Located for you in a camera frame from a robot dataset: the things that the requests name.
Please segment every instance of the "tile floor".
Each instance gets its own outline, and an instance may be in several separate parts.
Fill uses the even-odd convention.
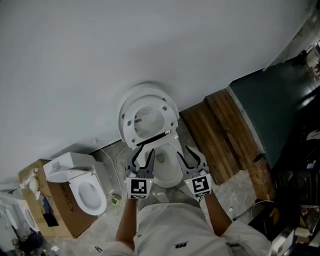
[[[179,140],[183,150],[186,145],[196,148],[195,143],[182,120],[179,120],[177,133],[179,135]],[[111,181],[114,185],[114,192],[118,195],[121,195],[123,190],[124,199],[127,198],[126,184],[124,182],[125,164],[127,155],[130,151],[131,149],[127,147],[126,143],[117,142],[104,149],[104,152],[110,156],[111,160],[101,150],[93,154],[94,158],[97,161],[103,162],[109,171]],[[191,159],[187,156],[188,154],[185,153],[186,161],[190,163]],[[247,171],[239,171],[234,177],[220,186],[214,184],[213,191],[223,209],[232,219],[247,212],[247,210],[254,204],[256,200],[254,188]],[[208,216],[208,210],[204,200],[200,202],[200,206],[204,213]],[[114,241],[123,210],[123,202],[121,202],[121,204],[118,206],[109,204],[106,213],[103,214],[77,239],[55,239],[50,242],[59,248],[57,251],[59,255],[98,256],[100,253],[95,249],[95,247],[100,247],[103,249],[107,242]],[[251,220],[250,214],[244,214],[241,217],[241,220],[248,223]]]

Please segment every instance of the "white shirt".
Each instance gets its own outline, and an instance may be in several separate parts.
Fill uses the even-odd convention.
[[[241,245],[248,255],[271,255],[271,242],[240,221],[223,236],[215,235],[200,208],[185,203],[159,203],[143,208],[137,219],[134,252],[122,242],[110,242],[105,256],[230,256],[229,244]]]

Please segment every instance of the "toilet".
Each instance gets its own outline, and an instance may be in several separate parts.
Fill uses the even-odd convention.
[[[141,167],[155,150],[153,182],[162,188],[176,186],[183,178],[177,152],[183,151],[176,132],[179,112],[171,97],[156,85],[136,85],[119,101],[117,117],[122,141],[131,149],[144,145],[137,158]]]
[[[107,196],[114,191],[102,162],[92,155],[68,152],[43,166],[46,180],[69,182],[78,206],[89,215],[101,215],[107,208]]]

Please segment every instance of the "wooden floor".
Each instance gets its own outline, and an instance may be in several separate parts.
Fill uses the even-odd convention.
[[[243,115],[226,90],[213,93],[180,113],[205,155],[212,178],[221,185],[239,170],[248,170],[256,196],[270,200],[274,187],[268,164],[259,152]]]

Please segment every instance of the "person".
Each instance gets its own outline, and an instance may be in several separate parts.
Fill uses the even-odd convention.
[[[212,228],[199,202],[180,189],[164,189],[167,202],[151,190],[147,199],[127,199],[115,236],[105,256],[267,256],[271,242],[228,217],[215,194],[204,196]]]

